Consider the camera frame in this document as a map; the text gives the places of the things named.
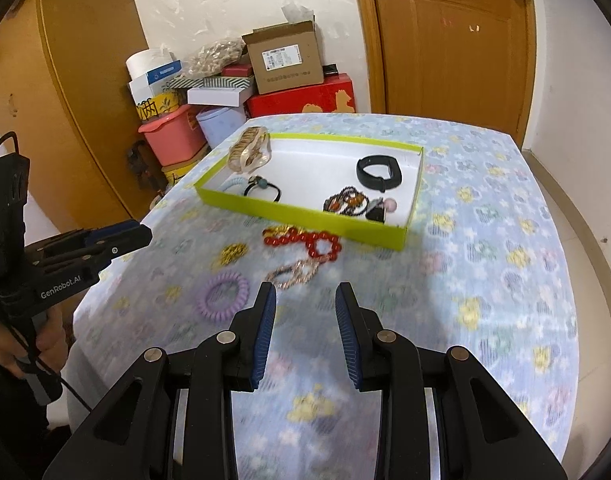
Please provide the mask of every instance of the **black fitness band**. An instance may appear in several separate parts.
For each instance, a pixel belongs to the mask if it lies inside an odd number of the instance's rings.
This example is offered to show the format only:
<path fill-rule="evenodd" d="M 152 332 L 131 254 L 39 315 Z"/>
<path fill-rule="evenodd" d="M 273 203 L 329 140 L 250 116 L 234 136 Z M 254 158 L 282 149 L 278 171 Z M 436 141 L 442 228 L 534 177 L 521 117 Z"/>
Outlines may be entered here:
<path fill-rule="evenodd" d="M 387 166 L 390 171 L 390 178 L 382 176 L 374 176 L 365 172 L 368 166 Z M 368 189 L 375 189 L 384 193 L 386 189 L 393 189 L 400 186 L 403 177 L 401 176 L 401 168 L 394 156 L 389 155 L 370 155 L 361 158 L 357 162 L 357 178 L 363 186 Z"/>
<path fill-rule="evenodd" d="M 249 182 L 250 182 L 250 184 L 248 185 L 248 187 L 246 187 L 246 190 L 244 191 L 244 196 L 248 196 L 248 193 L 250 192 L 250 190 L 253 187 L 257 187 L 258 186 L 261 189 L 266 189 L 267 187 L 271 187 L 273 189 L 276 189 L 277 190 L 277 197 L 274 199 L 274 202 L 278 202 L 279 199 L 281 198 L 281 189 L 279 189 L 274 184 L 269 183 L 262 176 L 253 176 L 253 177 L 250 178 Z"/>

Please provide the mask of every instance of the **wooden wardrobe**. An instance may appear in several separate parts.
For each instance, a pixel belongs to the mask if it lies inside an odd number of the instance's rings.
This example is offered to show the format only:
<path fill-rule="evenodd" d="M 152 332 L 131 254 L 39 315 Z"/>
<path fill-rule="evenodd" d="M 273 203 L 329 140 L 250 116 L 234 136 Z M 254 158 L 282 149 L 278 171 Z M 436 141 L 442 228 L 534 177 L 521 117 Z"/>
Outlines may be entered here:
<path fill-rule="evenodd" d="M 21 0 L 0 23 L 0 134 L 61 232 L 148 212 L 126 163 L 140 121 L 125 60 L 147 48 L 134 0 Z"/>

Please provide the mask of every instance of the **purple spiral hair tie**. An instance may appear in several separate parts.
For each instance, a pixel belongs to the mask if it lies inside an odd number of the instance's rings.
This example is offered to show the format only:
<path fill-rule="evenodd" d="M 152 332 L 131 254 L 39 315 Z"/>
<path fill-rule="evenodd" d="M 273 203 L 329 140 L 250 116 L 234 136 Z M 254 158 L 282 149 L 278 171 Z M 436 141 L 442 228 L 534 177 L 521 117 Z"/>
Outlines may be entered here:
<path fill-rule="evenodd" d="M 231 282 L 236 283 L 239 287 L 239 290 L 236 293 L 236 298 L 234 298 L 233 303 L 224 310 L 211 310 L 208 306 L 208 296 L 210 295 L 210 293 L 215 290 L 217 286 Z M 197 310 L 200 314 L 207 317 L 208 319 L 211 319 L 212 321 L 218 322 L 226 319 L 231 319 L 231 317 L 234 317 L 234 314 L 236 314 L 244 306 L 246 306 L 249 294 L 250 284 L 248 283 L 248 280 L 246 280 L 238 272 L 234 272 L 234 270 L 224 270 L 223 272 L 219 272 L 218 274 L 212 276 L 209 282 L 207 282 L 206 285 L 201 289 L 197 301 Z"/>

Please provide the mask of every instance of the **striped box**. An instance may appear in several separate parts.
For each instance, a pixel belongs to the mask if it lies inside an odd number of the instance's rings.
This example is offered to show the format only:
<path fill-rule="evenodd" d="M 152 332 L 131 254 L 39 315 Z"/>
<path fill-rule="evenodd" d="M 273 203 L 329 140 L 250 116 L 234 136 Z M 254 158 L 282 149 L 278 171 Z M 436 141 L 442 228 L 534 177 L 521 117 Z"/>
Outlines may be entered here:
<path fill-rule="evenodd" d="M 167 84 L 168 89 L 179 88 L 250 88 L 254 83 L 254 76 L 250 77 L 224 77 L 213 75 L 203 79 L 190 79 L 179 76 Z"/>

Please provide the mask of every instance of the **white box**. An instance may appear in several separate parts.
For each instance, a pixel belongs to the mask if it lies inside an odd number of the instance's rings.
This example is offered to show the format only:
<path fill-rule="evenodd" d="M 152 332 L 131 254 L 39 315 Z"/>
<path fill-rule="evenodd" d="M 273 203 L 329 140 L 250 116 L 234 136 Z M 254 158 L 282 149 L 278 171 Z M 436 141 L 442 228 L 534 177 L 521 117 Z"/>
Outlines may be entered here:
<path fill-rule="evenodd" d="M 152 99 L 163 92 L 170 91 L 166 90 L 166 85 L 179 75 L 181 69 L 181 61 L 172 61 L 130 81 L 128 86 L 135 105 Z"/>
<path fill-rule="evenodd" d="M 247 187 L 245 178 L 244 183 L 221 191 L 221 185 L 235 176 L 226 164 L 227 152 L 195 184 L 203 202 L 282 224 L 326 230 L 396 251 L 403 249 L 421 183 L 422 147 L 328 134 L 271 134 L 270 143 L 272 158 L 252 174 L 266 178 L 281 189 L 278 202 L 274 202 L 277 191 L 271 187 L 255 187 L 248 196 L 242 196 Z M 384 193 L 366 189 L 357 177 L 357 162 L 368 155 L 394 156 L 401 169 L 401 184 Z M 370 166 L 368 172 L 389 176 L 384 166 Z M 385 215 L 385 223 L 368 220 L 363 215 L 351 217 L 324 212 L 326 200 L 347 186 L 354 186 L 368 200 L 393 198 L 396 210 Z"/>
<path fill-rule="evenodd" d="M 239 107 L 252 97 L 255 90 L 255 85 L 248 88 L 190 88 L 188 104 Z"/>

